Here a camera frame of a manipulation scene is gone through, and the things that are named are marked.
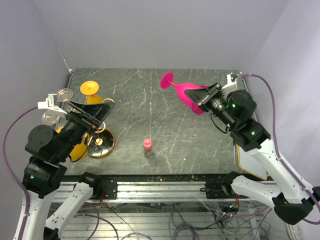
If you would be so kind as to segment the yellow wine glass front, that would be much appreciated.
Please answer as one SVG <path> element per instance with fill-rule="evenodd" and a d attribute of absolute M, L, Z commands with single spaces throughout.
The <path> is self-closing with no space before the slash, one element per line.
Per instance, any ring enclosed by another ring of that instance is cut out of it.
<path fill-rule="evenodd" d="M 86 133 L 81 140 L 81 143 L 77 144 L 69 155 L 70 162 L 76 163 L 82 160 L 88 152 L 88 134 Z"/>

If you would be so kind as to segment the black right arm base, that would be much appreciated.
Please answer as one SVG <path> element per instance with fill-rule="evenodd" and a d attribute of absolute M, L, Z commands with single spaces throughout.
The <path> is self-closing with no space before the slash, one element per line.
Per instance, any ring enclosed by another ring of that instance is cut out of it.
<path fill-rule="evenodd" d="M 225 192 L 219 182 L 206 182 L 205 185 L 199 189 L 199 191 L 205 193 L 206 198 L 210 200 L 236 198 L 236 194 L 234 192 Z"/>

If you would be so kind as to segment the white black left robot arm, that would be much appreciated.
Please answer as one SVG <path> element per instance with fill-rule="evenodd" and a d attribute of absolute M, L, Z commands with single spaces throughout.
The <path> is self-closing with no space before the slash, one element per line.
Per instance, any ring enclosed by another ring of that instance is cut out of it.
<path fill-rule="evenodd" d="M 115 104 L 108 100 L 98 104 L 70 101 L 69 105 L 76 111 L 64 112 L 67 123 L 61 132 L 41 124 L 28 135 L 25 150 L 31 157 L 20 182 L 24 197 L 14 235 L 16 240 L 59 240 L 80 207 L 102 193 L 102 178 L 86 172 L 80 175 L 79 182 L 60 208 L 48 217 L 67 171 L 62 164 L 85 134 L 92 134 L 99 128 Z"/>

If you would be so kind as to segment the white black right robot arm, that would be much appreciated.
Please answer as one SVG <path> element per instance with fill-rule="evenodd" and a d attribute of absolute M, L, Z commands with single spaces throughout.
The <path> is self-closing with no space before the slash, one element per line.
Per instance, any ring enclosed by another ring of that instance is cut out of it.
<path fill-rule="evenodd" d="M 267 186 L 232 171 L 221 181 L 220 192 L 254 199 L 274 210 L 285 223 L 295 225 L 305 220 L 320 201 L 320 189 L 307 183 L 276 150 L 268 131 L 253 117 L 257 107 L 246 90 L 225 95 L 217 83 L 187 89 L 188 98 L 202 111 L 210 112 L 226 126 L 233 141 L 253 157 L 274 180 Z"/>

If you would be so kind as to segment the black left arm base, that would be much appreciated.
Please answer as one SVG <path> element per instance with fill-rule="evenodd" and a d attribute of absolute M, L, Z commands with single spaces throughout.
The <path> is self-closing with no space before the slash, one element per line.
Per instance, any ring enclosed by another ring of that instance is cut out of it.
<path fill-rule="evenodd" d="M 111 178 L 96 177 L 90 184 L 93 188 L 91 199 L 115 200 L 118 194 L 118 184 Z"/>

